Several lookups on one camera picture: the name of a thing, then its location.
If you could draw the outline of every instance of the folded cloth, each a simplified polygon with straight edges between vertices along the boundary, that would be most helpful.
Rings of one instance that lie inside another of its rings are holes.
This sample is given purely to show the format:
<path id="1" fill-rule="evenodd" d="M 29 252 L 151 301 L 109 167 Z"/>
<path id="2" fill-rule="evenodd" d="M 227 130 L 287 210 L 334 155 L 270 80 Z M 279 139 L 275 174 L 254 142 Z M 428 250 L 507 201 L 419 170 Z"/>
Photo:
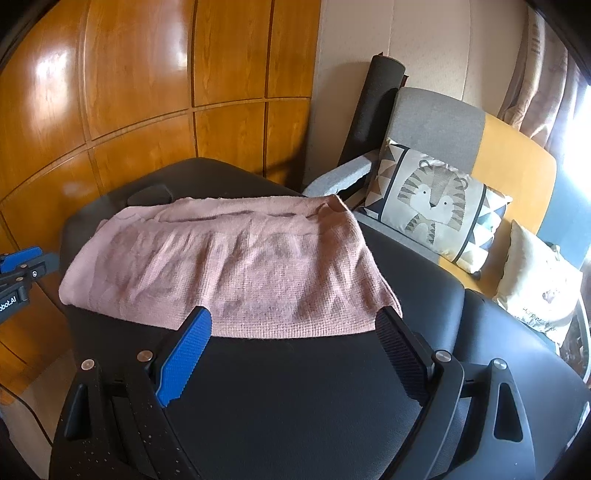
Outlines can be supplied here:
<path id="1" fill-rule="evenodd" d="M 335 195 L 126 208 L 76 255 L 60 299 L 169 329 L 201 305 L 213 335 L 235 338 L 360 333 L 386 305 L 402 315 Z"/>

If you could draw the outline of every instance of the white pillow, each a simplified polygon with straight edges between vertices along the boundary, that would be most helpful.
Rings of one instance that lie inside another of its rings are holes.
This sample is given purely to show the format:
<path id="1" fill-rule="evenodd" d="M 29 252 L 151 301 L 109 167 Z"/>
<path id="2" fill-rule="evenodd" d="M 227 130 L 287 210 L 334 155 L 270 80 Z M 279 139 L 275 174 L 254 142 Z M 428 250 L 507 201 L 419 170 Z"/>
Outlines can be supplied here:
<path id="1" fill-rule="evenodd" d="M 493 298 L 513 317 L 562 345 L 579 299 L 583 273 L 558 246 L 548 247 L 516 221 L 505 273 Z"/>

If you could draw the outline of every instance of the floor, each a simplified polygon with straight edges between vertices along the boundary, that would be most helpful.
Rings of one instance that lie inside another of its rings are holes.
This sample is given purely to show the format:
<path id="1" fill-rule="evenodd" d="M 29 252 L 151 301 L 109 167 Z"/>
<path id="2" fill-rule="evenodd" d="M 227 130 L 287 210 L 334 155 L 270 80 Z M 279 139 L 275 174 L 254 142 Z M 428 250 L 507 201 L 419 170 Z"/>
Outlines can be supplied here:
<path id="1" fill-rule="evenodd" d="M 47 434 L 53 438 L 61 407 L 76 373 L 71 351 L 53 362 L 21 395 L 37 413 Z M 0 406 L 10 438 L 22 457 L 40 478 L 47 478 L 51 449 L 35 419 L 19 402 Z"/>

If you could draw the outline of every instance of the silver bolt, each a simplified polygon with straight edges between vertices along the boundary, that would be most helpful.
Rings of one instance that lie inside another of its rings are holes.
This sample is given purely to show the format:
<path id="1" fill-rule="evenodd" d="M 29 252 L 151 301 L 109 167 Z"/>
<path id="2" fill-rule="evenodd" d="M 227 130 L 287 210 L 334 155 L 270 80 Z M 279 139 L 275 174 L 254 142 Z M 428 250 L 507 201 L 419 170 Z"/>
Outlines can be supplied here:
<path id="1" fill-rule="evenodd" d="M 505 368 L 507 368 L 507 362 L 505 362 L 502 358 L 495 358 L 492 361 L 492 364 L 499 370 L 504 370 Z"/>
<path id="2" fill-rule="evenodd" d="M 140 362 L 149 362 L 152 360 L 153 356 L 154 354 L 150 352 L 150 350 L 142 350 L 140 353 L 138 353 L 138 360 Z"/>
<path id="3" fill-rule="evenodd" d="M 84 360 L 80 366 L 82 370 L 90 370 L 95 366 L 95 361 L 92 358 Z"/>
<path id="4" fill-rule="evenodd" d="M 438 350 L 435 352 L 435 358 L 440 362 L 447 363 L 452 359 L 452 355 L 446 350 Z"/>

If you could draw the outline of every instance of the black stripe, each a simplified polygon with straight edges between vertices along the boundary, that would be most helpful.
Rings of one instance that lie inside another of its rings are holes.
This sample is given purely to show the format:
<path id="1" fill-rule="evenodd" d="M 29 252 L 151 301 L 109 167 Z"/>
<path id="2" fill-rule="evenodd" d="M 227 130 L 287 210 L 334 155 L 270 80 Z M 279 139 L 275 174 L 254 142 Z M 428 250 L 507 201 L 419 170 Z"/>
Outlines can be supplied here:
<path id="1" fill-rule="evenodd" d="M 404 151 L 400 154 L 400 158 L 398 159 L 398 163 L 396 163 L 396 168 L 394 169 L 394 174 L 392 175 L 392 178 L 390 179 L 390 183 L 388 184 L 388 189 L 386 190 L 386 195 L 384 195 L 384 206 L 385 206 L 386 200 L 388 200 L 388 195 L 390 195 L 390 190 L 392 190 L 392 185 L 394 184 L 394 179 L 396 178 L 396 175 L 398 174 L 398 170 L 400 170 L 400 165 L 402 164 L 402 161 L 404 160 L 404 157 L 405 157 L 407 151 L 410 150 L 410 148 L 404 147 L 403 145 L 396 145 L 396 146 L 402 147 L 404 149 Z M 382 221 L 382 213 L 383 212 L 384 212 L 384 209 L 382 208 L 382 210 L 378 214 L 378 222 Z"/>
<path id="2" fill-rule="evenodd" d="M 460 259 L 460 257 L 464 253 L 464 250 L 466 249 L 466 245 L 468 244 L 468 237 L 470 236 L 470 232 L 474 230 L 474 227 L 476 225 L 476 222 L 478 221 L 478 214 L 482 210 L 482 205 L 484 205 L 484 199 L 485 199 L 485 197 L 486 197 L 486 185 L 482 184 L 482 197 L 480 198 L 480 203 L 478 204 L 478 210 L 476 210 L 476 215 L 474 216 L 474 220 L 472 221 L 472 226 L 468 230 L 468 233 L 466 235 L 466 239 L 464 240 L 464 244 L 462 245 L 462 248 L 458 252 L 456 258 L 453 259 L 453 262 L 452 263 L 454 265 Z"/>

